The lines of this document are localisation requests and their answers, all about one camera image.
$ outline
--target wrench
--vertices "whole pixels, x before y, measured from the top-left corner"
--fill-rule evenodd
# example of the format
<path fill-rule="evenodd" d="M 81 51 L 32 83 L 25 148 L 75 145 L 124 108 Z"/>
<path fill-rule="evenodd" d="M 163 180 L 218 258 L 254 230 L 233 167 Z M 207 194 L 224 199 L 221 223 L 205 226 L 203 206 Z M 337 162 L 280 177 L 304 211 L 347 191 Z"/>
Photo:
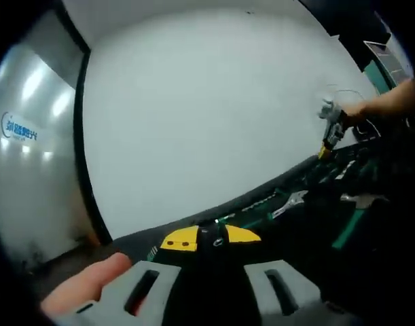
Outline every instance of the wrench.
<path fill-rule="evenodd" d="M 349 196 L 348 194 L 342 194 L 342 196 L 340 197 L 340 200 L 343 202 L 356 202 L 356 209 L 368 209 L 377 199 L 389 201 L 383 195 L 374 194 L 362 194 L 358 196 Z"/>
<path fill-rule="evenodd" d="M 307 194 L 308 190 L 302 190 L 300 192 L 293 192 L 292 195 L 290 195 L 289 199 L 286 201 L 286 203 L 276 211 L 272 213 L 272 219 L 277 218 L 281 214 L 283 214 L 288 209 L 304 203 L 304 195 Z"/>

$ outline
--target white wall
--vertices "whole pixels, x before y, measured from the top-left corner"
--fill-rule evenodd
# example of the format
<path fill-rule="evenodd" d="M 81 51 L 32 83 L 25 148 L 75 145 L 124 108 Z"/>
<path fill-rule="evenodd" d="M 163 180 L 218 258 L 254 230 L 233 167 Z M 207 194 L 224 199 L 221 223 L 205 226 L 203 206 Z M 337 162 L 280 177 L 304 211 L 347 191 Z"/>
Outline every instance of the white wall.
<path fill-rule="evenodd" d="M 24 44 L 12 48 L 1 65 L 0 237 L 10 257 L 28 268 L 74 248 L 76 238 L 86 233 L 78 209 L 74 93 Z M 56 116 L 62 95 L 68 101 Z M 7 132 L 5 112 L 35 131 L 37 140 L 15 139 Z"/>
<path fill-rule="evenodd" d="M 244 10 L 264 8 L 275 14 L 302 15 L 298 7 L 291 4 L 298 0 L 62 0 L 74 25 L 92 47 L 102 37 L 111 35 L 125 27 L 148 18 L 188 10 L 218 7 L 237 7 Z"/>
<path fill-rule="evenodd" d="M 85 150 L 114 238 L 222 204 L 318 152 L 327 84 L 376 95 L 298 1 L 258 2 L 253 14 L 158 16 L 94 45 Z"/>

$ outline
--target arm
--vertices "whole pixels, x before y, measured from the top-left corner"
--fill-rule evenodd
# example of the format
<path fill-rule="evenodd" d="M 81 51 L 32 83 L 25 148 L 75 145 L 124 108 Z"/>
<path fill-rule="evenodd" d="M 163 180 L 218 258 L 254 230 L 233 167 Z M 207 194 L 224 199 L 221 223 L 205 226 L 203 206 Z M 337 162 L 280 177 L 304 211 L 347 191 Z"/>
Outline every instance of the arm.
<path fill-rule="evenodd" d="M 354 120 L 368 115 L 396 116 L 415 112 L 415 79 L 399 84 L 377 98 L 358 105 L 344 106 L 345 112 Z"/>

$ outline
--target yellow clip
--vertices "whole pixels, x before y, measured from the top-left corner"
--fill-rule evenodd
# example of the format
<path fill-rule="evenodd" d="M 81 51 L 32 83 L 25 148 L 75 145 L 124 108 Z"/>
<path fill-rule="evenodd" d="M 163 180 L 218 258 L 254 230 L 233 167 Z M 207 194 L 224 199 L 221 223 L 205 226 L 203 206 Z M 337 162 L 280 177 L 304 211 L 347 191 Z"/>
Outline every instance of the yellow clip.
<path fill-rule="evenodd" d="M 166 236 L 160 246 L 161 249 L 196 251 L 196 235 L 198 226 L 191 226 L 180 230 L 175 230 Z"/>
<path fill-rule="evenodd" d="M 322 160 L 327 158 L 331 154 L 331 151 L 322 145 L 321 151 L 319 152 L 319 159 Z"/>
<path fill-rule="evenodd" d="M 228 231 L 228 241 L 232 242 L 253 242 L 260 241 L 260 237 L 254 232 L 246 229 L 241 229 L 233 225 L 225 226 Z"/>

